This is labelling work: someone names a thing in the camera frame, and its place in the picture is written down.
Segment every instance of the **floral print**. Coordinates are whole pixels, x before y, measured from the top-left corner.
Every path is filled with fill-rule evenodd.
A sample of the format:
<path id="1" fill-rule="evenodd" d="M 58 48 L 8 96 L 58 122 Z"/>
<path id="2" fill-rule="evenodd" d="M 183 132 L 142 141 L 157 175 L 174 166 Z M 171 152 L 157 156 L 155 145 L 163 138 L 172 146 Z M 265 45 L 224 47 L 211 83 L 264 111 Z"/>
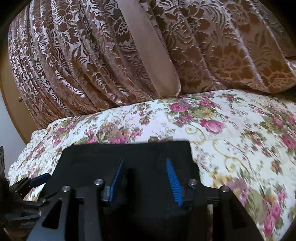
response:
<path id="1" fill-rule="evenodd" d="M 287 95 L 220 90 L 64 118 L 32 134 L 8 178 L 52 174 L 72 144 L 188 140 L 201 182 L 229 186 L 263 238 L 278 241 L 296 215 L 295 113 Z"/>

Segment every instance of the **white floral fabric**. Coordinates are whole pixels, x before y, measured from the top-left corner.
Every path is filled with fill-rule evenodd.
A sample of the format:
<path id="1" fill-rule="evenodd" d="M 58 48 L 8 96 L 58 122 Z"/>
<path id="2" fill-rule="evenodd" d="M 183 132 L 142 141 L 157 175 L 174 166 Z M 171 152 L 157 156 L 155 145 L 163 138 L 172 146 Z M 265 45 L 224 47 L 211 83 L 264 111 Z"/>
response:
<path id="1" fill-rule="evenodd" d="M 64 118 L 32 134 L 8 179 L 52 174 L 72 144 L 188 140 L 201 182 L 229 186 L 264 239 L 277 241 L 296 215 L 295 114 L 284 95 L 220 90 Z"/>

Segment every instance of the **wall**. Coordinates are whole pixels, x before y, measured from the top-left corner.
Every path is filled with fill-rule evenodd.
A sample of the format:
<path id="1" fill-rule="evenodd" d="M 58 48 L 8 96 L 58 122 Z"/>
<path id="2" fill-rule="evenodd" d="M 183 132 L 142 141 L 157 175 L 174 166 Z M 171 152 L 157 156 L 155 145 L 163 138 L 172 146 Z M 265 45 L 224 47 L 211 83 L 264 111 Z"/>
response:
<path id="1" fill-rule="evenodd" d="M 5 175 L 10 165 L 15 162 L 25 148 L 25 143 L 17 133 L 6 110 L 0 91 L 0 146 L 4 146 Z"/>

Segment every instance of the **screw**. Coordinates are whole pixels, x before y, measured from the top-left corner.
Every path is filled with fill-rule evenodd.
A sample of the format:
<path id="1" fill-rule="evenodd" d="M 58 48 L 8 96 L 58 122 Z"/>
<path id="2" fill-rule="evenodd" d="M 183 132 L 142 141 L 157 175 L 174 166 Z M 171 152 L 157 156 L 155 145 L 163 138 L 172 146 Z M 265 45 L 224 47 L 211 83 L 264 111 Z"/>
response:
<path id="1" fill-rule="evenodd" d="M 221 191 L 222 192 L 229 192 L 230 188 L 228 186 L 222 186 Z"/>
<path id="2" fill-rule="evenodd" d="M 101 185 L 103 183 L 103 179 L 97 179 L 94 181 L 96 185 Z"/>
<path id="3" fill-rule="evenodd" d="M 195 179 L 190 179 L 188 184 L 190 185 L 196 185 L 197 184 L 197 181 Z"/>
<path id="4" fill-rule="evenodd" d="M 70 190 L 70 186 L 63 186 L 62 191 L 63 192 L 68 192 Z"/>

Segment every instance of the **wooden panel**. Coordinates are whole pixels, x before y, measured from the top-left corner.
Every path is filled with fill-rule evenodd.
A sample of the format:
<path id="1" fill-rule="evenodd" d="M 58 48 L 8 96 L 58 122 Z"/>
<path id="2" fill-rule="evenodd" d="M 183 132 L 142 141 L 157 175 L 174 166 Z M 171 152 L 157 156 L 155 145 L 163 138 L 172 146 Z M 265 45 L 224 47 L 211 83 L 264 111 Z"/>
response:
<path id="1" fill-rule="evenodd" d="M 0 89 L 9 116 L 20 137 L 27 144 L 37 126 L 24 102 L 18 101 L 20 93 L 9 63 L 7 40 L 0 49 Z"/>

